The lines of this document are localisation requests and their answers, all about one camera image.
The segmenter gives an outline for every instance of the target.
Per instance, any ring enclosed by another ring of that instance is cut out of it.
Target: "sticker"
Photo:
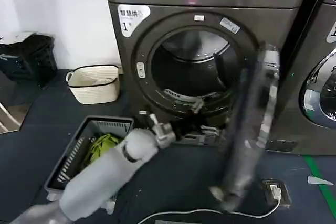
[[[136,71],[138,72],[139,78],[146,78],[145,64],[143,62],[136,64]]]
[[[204,15],[195,15],[194,20],[195,21],[204,21]]]
[[[136,27],[150,14],[151,10],[146,5],[118,5],[118,16],[123,36],[131,37]]]
[[[333,27],[331,28],[328,36],[327,36],[327,42],[328,43],[334,43],[336,42],[336,22],[333,25]]]
[[[240,26],[236,25],[235,23],[233,23],[231,20],[227,18],[222,18],[219,24],[234,34],[239,32],[240,30]]]

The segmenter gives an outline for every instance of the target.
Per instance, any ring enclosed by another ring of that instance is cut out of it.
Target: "white basket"
[[[67,73],[65,81],[82,104],[113,102],[120,91],[118,67],[115,65],[80,67]]]

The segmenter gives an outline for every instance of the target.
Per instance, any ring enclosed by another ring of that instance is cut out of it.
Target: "power plug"
[[[269,185],[269,188],[271,189],[273,199],[281,200],[281,188],[277,185]]]

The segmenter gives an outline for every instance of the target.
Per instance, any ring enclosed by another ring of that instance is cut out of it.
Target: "green cloth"
[[[90,147],[89,152],[85,156],[82,162],[82,169],[93,163],[101,155],[107,152],[109,149],[114,148],[119,144],[120,140],[112,136],[110,133],[98,138]]]

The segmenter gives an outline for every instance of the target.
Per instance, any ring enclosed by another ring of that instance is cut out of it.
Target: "laundry basket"
[[[61,198],[66,185],[81,171],[81,164],[90,146],[99,136],[111,133],[123,139],[133,129],[133,123],[132,118],[88,116],[79,126],[45,183],[45,190],[49,192],[48,199],[54,201]],[[113,212],[116,198],[114,195],[102,206],[108,214]]]
[[[82,104],[113,102],[120,91],[118,70],[115,65],[80,67],[67,73],[66,82]]]

